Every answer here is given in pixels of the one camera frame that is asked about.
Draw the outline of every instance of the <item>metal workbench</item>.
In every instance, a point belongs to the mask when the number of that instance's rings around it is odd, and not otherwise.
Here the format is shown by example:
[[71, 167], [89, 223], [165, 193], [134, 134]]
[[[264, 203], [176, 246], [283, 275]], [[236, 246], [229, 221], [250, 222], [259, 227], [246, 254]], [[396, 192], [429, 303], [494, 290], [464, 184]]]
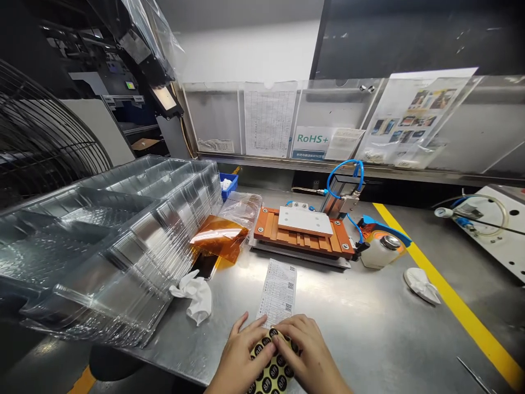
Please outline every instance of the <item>metal workbench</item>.
[[[321, 196], [239, 188], [261, 194], [265, 206], [288, 200], [319, 208]], [[459, 228], [431, 212], [393, 207], [391, 213], [427, 254], [483, 324], [523, 365], [523, 332], [512, 325], [525, 310], [522, 289], [506, 270], [469, 242]], [[382, 220], [373, 204], [360, 202], [353, 219], [370, 215]], [[348, 220], [349, 234], [357, 234]], [[407, 253], [380, 271], [361, 262], [346, 271], [250, 251], [209, 281], [212, 316], [200, 327], [186, 316], [189, 300], [176, 299], [151, 343], [128, 353], [202, 385], [219, 364], [232, 324], [246, 310], [255, 319], [270, 258], [297, 267], [295, 312], [316, 319], [342, 375], [356, 393], [477, 393], [475, 380], [456, 360], [462, 358], [498, 394], [510, 386], [463, 329], [447, 305], [433, 307], [410, 292], [403, 272], [415, 262]], [[293, 381], [287, 392], [302, 392]]]

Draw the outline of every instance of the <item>yellow tape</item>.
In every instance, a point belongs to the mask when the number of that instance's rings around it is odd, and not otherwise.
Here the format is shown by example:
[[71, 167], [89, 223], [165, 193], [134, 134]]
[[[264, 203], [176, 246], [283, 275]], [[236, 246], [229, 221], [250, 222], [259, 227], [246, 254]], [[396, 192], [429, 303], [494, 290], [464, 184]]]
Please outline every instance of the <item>yellow tape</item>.
[[88, 394], [97, 380], [91, 375], [89, 366], [84, 369], [82, 376], [75, 382], [68, 394]]
[[[388, 226], [408, 236], [383, 204], [374, 204], [374, 206]], [[525, 376], [523, 369], [520, 368], [518, 363], [514, 361], [487, 327], [474, 315], [414, 242], [410, 245], [408, 251], [416, 264], [427, 273], [430, 282], [438, 288], [443, 301], [477, 343], [481, 351], [485, 353], [509, 385], [515, 391], [519, 391], [522, 388]]]

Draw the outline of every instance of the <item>crumpled tissue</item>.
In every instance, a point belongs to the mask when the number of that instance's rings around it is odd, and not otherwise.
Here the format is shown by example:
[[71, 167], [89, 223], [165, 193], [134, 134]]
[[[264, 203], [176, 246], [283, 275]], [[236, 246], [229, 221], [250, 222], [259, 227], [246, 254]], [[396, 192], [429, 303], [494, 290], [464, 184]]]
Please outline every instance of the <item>crumpled tissue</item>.
[[231, 180], [229, 179], [225, 179], [223, 181], [220, 181], [220, 187], [221, 189], [225, 192], [226, 190], [228, 190], [228, 187], [230, 187], [231, 185]]
[[190, 298], [191, 304], [186, 314], [197, 322], [197, 326], [212, 314], [212, 291], [202, 277], [195, 277], [195, 270], [183, 277], [179, 286], [170, 286], [170, 293], [178, 298]]
[[403, 274], [406, 284], [425, 301], [432, 305], [441, 304], [438, 289], [430, 283], [427, 274], [421, 268], [408, 268]]

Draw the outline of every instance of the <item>stacked plastic trays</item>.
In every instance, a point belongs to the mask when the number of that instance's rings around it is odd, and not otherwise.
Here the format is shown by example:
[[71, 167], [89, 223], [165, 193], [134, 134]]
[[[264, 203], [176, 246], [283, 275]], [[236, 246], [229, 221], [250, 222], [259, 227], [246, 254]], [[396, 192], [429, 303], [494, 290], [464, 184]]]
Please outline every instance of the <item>stacked plastic trays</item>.
[[0, 300], [64, 339], [144, 346], [222, 205], [217, 165], [146, 156], [0, 217]]

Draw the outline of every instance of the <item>fan guard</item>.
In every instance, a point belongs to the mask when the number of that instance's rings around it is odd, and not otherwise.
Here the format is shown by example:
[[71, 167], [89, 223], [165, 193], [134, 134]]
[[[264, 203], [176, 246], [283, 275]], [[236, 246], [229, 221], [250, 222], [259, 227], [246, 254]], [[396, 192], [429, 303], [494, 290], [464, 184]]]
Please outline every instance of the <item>fan guard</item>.
[[0, 59], [0, 209], [111, 167], [69, 108]]

